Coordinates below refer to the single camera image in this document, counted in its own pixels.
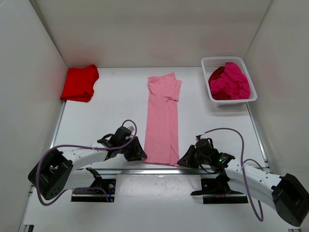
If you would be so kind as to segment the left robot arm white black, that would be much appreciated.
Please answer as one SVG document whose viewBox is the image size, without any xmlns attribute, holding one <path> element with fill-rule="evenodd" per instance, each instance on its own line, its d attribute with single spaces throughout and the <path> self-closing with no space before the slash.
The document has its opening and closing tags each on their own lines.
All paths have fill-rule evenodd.
<svg viewBox="0 0 309 232">
<path fill-rule="evenodd" d="M 118 154 L 130 161 L 147 158 L 137 136 L 137 127 L 121 125 L 115 133 L 104 135 L 99 146 L 58 145 L 49 149 L 28 174 L 28 181 L 36 188 L 45 206 L 56 201 L 69 189 L 100 191 L 101 176 L 91 165 L 107 161 Z"/>
</svg>

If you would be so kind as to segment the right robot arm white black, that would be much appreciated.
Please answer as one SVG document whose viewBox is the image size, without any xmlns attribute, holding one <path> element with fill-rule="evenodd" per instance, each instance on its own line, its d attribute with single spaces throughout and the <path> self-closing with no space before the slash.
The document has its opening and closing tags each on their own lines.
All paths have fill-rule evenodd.
<svg viewBox="0 0 309 232">
<path fill-rule="evenodd" d="M 309 213 L 309 193 L 291 175 L 267 173 L 213 147 L 212 139 L 200 139 L 189 146 L 186 154 L 177 162 L 179 166 L 198 169 L 211 167 L 217 176 L 202 183 L 202 189 L 192 196 L 210 197 L 209 203 L 222 203 L 217 198 L 239 192 L 273 208 L 285 222 L 299 227 Z"/>
</svg>

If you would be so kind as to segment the light pink polo shirt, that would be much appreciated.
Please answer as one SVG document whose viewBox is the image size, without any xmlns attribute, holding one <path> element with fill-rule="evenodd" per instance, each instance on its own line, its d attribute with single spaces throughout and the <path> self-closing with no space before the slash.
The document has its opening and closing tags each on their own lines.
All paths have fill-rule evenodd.
<svg viewBox="0 0 309 232">
<path fill-rule="evenodd" d="M 174 73 L 148 78 L 146 163 L 178 166 L 178 101 L 182 82 Z"/>
</svg>

